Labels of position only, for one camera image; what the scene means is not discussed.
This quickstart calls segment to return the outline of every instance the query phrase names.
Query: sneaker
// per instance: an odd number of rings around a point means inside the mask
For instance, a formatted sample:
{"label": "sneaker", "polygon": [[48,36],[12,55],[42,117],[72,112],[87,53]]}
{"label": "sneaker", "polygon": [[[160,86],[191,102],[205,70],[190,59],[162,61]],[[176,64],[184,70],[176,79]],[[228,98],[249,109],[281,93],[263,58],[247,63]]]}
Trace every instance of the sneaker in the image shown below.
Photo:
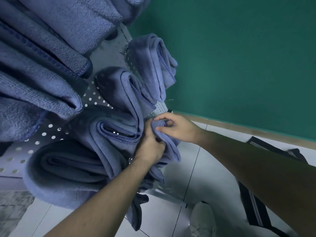
{"label": "sneaker", "polygon": [[215,237],[216,224],[212,208],[205,201],[197,203],[190,218],[192,237]]}

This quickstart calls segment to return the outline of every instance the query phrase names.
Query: green wall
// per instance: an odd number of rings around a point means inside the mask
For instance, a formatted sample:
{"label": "green wall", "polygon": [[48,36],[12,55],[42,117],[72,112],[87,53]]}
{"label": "green wall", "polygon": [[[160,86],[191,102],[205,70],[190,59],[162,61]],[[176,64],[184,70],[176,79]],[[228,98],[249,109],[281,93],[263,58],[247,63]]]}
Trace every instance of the green wall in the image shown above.
{"label": "green wall", "polygon": [[316,0],[152,0],[129,31],[178,61],[168,108],[316,140]]}

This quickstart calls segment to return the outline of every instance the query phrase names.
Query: person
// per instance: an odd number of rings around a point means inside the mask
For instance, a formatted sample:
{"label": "person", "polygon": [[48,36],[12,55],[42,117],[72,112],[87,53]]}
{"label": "person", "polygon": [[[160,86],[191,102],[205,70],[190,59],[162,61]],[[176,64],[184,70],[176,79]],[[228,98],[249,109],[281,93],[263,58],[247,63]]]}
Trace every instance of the person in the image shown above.
{"label": "person", "polygon": [[[315,236],[316,167],[203,130],[181,115],[165,112],[154,118],[159,119],[169,121],[157,131],[201,146],[301,237]],[[165,149],[165,143],[156,140],[150,123],[151,120],[145,123],[134,162],[47,237],[115,236],[140,182]],[[195,206],[191,221],[192,236],[215,236],[214,215],[206,202]]]}

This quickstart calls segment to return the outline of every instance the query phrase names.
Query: hand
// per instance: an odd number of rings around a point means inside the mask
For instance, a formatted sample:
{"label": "hand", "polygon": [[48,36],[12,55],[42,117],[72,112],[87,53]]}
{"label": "hand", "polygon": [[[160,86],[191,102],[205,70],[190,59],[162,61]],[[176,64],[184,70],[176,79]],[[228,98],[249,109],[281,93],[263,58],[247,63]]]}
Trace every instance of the hand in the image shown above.
{"label": "hand", "polygon": [[156,141],[151,129],[152,119],[145,123],[143,137],[135,153],[135,159],[142,159],[150,163],[150,166],[157,163],[163,155],[166,144],[163,141]]}
{"label": "hand", "polygon": [[180,115],[165,112],[154,118],[155,121],[161,119],[168,119],[167,125],[170,127],[158,126],[156,130],[181,141],[197,143],[204,133],[203,129]]}

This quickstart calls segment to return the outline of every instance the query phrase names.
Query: wooden baseboard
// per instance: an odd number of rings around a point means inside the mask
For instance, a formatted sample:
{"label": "wooden baseboard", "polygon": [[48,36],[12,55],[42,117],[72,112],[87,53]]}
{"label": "wooden baseboard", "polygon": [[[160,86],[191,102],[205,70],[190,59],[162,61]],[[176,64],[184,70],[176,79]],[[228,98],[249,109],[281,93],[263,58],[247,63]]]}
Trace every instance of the wooden baseboard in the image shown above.
{"label": "wooden baseboard", "polygon": [[313,141],[303,140],[303,139],[285,136],[285,135],[276,134],[276,133],[271,133],[271,132],[267,132],[267,131],[260,131],[260,130],[252,129],[249,127],[224,123],[224,122],[220,122],[220,121],[209,120],[209,119],[202,118],[202,117],[184,115],[182,113],[177,113],[177,112],[174,112],[174,113],[178,114],[178,115],[182,115],[182,116],[184,116],[192,121],[196,121],[196,122],[200,122],[200,123],[204,123],[204,124],[232,130],[232,131],[238,131],[238,132],[249,134],[249,135],[255,135],[255,136],[259,136],[259,137],[263,137],[263,138],[267,138],[267,139],[271,139],[271,140],[275,140],[275,141],[280,141],[280,142],[284,142],[284,143],[302,146],[302,147],[316,150],[316,142],[313,142]]}

